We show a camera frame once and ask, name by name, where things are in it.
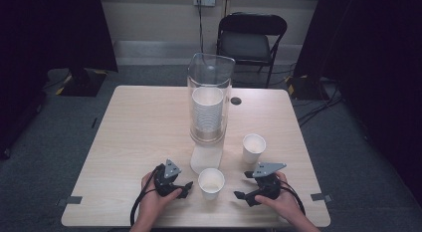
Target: gray carpet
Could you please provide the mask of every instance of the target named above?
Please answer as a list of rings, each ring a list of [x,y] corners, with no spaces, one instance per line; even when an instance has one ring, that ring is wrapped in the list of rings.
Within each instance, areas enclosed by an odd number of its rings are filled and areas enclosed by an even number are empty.
[[[275,68],[281,74],[272,76],[271,88],[286,87],[277,83],[289,69]],[[51,83],[66,73],[51,71]],[[245,83],[263,83],[265,78],[265,73],[236,73],[234,87],[261,88]],[[120,66],[119,73],[106,77],[96,98],[59,97],[55,91],[60,85],[46,88],[41,112],[11,148],[11,158],[0,161],[0,231],[127,231],[66,228],[61,224],[64,207],[56,206],[72,193],[119,85],[186,86],[186,66]],[[335,84],[326,83],[325,88],[332,94]],[[292,103],[297,117],[323,104]],[[333,198],[327,204],[331,224],[322,231],[422,231],[421,208],[390,164],[365,140],[358,118],[345,102],[313,117],[302,132],[321,190]]]

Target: vr controller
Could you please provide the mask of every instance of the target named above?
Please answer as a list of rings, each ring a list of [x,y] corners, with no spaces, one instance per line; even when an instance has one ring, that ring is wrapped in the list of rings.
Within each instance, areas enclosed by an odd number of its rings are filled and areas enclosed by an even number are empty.
[[[261,204],[255,200],[256,195],[263,195],[271,199],[276,199],[280,194],[281,183],[274,172],[284,167],[286,167],[284,163],[259,162],[255,171],[245,171],[245,176],[247,178],[254,178],[257,181],[259,188],[248,194],[235,191],[236,197],[238,199],[246,200],[250,207]]]
[[[174,185],[173,182],[180,172],[182,172],[180,168],[169,159],[167,159],[165,165],[161,163],[157,166],[157,171],[154,175],[154,185],[160,196],[166,196],[175,189],[181,188],[182,192],[177,198],[186,198],[189,190],[192,188],[193,181],[184,186]]]

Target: wooden table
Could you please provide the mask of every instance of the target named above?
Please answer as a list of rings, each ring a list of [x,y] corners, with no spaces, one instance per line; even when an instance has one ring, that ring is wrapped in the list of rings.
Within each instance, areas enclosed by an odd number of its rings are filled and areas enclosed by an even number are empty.
[[[65,226],[127,227],[130,209],[140,191],[140,179],[170,158],[181,169],[175,184],[194,181],[186,199],[174,200],[155,227],[286,227],[264,205],[249,207],[233,191],[257,189],[243,172],[254,165],[242,161],[242,140],[251,132],[267,142],[260,161],[284,162],[289,184],[302,199],[307,216],[318,227],[330,219],[320,193],[301,130],[289,96],[282,90],[232,89],[242,103],[229,106],[220,170],[226,183],[218,198],[205,201],[190,168],[194,142],[189,134],[188,93],[184,87],[120,86],[114,91],[97,136],[72,196],[80,204],[68,204]]]

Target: person's left hand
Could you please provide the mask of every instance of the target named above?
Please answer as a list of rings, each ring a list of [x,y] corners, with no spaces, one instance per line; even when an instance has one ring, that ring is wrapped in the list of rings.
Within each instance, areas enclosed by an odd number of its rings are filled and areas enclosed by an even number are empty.
[[[146,181],[150,175],[151,172],[142,177],[142,188],[145,186]],[[148,184],[148,187],[145,189],[145,192],[154,189],[154,182],[151,181]],[[137,219],[130,231],[149,231],[152,228],[155,220],[162,214],[168,203],[177,198],[181,192],[182,189],[178,188],[164,197],[161,197],[155,190],[146,193],[139,203]]]

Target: person's right hand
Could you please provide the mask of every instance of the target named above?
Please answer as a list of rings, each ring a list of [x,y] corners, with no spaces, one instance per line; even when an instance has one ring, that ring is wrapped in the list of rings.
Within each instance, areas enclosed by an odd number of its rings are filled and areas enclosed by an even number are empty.
[[[281,181],[288,182],[283,173],[277,171],[276,175]],[[295,196],[286,190],[281,190],[279,197],[275,200],[262,195],[256,195],[255,200],[273,208],[298,231],[319,231],[304,213],[302,213]]]

